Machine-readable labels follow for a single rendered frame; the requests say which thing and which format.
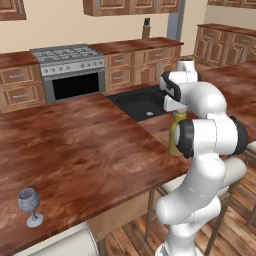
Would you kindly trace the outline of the wooden lower cupboard run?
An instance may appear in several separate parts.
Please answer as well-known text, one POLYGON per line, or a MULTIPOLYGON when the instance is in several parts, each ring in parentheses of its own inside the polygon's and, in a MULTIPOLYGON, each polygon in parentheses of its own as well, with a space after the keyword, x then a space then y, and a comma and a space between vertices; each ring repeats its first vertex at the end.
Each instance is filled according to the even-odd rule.
POLYGON ((105 90, 158 84, 165 71, 175 71, 183 43, 164 38, 91 44, 104 55, 105 90))
POLYGON ((256 60, 256 30, 214 23, 199 25, 194 57, 215 67, 256 60))
POLYGON ((0 113, 46 103, 39 62, 30 51, 0 54, 0 113))

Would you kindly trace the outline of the cream cushioned stool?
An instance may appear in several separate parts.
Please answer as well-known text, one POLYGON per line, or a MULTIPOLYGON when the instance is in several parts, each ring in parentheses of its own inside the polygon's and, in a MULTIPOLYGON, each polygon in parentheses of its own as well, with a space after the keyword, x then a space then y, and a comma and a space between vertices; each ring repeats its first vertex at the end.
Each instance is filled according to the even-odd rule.
POLYGON ((88 224, 83 222, 14 256, 99 256, 99 252, 88 224))
POLYGON ((219 228, 227 211, 233 191, 246 174, 246 165, 236 157, 224 160, 226 177, 217 199, 194 213, 184 223, 172 225, 168 236, 156 250, 155 256, 210 256, 219 228), (217 219, 204 253, 194 246, 196 233, 210 220, 217 219))

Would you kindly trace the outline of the wooden knife block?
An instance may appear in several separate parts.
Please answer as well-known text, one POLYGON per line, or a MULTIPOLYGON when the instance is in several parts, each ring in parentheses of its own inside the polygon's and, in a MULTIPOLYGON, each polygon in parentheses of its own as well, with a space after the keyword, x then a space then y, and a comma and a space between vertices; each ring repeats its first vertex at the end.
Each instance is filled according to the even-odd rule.
POLYGON ((150 37, 150 18, 144 19, 143 29, 142 29, 142 39, 149 39, 150 37))

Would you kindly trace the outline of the clear wine glass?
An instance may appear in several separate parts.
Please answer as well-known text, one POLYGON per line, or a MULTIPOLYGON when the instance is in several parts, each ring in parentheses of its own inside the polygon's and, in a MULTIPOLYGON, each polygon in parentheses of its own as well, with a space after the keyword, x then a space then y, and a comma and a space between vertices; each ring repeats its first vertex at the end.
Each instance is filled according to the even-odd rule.
POLYGON ((18 193, 17 203, 21 212, 30 214, 26 220, 26 225, 29 228, 35 228, 42 224, 43 215, 35 212, 35 210, 40 205, 40 197, 34 189, 22 189, 18 193))

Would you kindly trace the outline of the wooden upper cupboard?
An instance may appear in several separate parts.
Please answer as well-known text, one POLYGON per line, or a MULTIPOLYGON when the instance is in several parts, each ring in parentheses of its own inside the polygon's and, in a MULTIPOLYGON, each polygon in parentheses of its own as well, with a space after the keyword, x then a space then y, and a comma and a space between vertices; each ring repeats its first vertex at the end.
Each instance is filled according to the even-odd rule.
POLYGON ((179 0, 83 0, 89 16, 177 13, 179 0))
POLYGON ((256 9, 256 0, 208 0, 208 5, 256 9))
POLYGON ((0 21, 25 20, 23 0, 0 0, 0 21))

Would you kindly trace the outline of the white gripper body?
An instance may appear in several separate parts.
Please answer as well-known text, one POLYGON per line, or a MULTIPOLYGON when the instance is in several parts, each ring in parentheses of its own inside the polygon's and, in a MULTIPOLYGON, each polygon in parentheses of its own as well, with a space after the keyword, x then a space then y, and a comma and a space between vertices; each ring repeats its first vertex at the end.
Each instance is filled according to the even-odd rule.
POLYGON ((185 113, 187 111, 187 107, 185 105, 173 100, 168 95, 164 97, 163 109, 166 112, 178 111, 179 113, 185 113))

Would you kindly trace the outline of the black sink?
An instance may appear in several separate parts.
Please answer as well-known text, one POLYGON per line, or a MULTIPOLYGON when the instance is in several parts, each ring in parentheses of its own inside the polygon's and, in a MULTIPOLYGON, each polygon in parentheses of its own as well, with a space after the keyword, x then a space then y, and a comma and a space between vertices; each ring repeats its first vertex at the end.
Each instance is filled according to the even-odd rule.
POLYGON ((109 95, 108 99, 132 120, 140 122, 166 114, 163 108, 166 95, 167 93, 162 91, 158 85, 154 85, 109 95))

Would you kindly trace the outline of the grey stove with oven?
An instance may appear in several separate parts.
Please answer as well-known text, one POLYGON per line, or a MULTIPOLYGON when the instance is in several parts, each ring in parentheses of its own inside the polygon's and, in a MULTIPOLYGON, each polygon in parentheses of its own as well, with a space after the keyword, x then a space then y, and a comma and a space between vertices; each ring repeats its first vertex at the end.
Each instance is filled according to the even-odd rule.
POLYGON ((105 91, 104 55, 87 44, 35 48, 46 103, 105 91))

